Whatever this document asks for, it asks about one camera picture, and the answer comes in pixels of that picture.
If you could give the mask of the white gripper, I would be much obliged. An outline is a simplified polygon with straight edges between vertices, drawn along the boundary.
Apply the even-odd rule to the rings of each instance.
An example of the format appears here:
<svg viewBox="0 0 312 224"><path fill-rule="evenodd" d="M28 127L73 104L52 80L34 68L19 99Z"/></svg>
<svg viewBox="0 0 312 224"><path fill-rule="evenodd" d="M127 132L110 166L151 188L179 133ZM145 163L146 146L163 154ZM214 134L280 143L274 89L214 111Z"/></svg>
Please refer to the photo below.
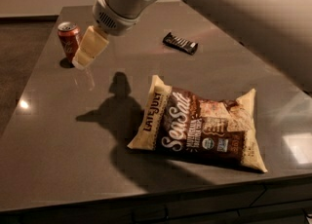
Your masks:
<svg viewBox="0 0 312 224"><path fill-rule="evenodd" d="M72 64L80 70L87 68L108 46L108 34L123 35L138 22L142 3L143 0L96 0L93 15L98 26L87 28Z"/></svg>

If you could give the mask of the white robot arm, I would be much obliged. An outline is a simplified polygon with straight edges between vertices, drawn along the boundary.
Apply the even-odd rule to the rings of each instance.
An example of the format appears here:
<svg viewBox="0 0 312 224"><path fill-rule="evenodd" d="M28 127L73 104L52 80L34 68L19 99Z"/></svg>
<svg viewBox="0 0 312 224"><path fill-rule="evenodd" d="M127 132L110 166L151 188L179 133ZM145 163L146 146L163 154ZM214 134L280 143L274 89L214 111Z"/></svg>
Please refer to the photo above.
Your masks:
<svg viewBox="0 0 312 224"><path fill-rule="evenodd" d="M157 0L97 0L73 64L89 66L110 35L130 30ZM257 56L312 92L312 0L181 0Z"/></svg>

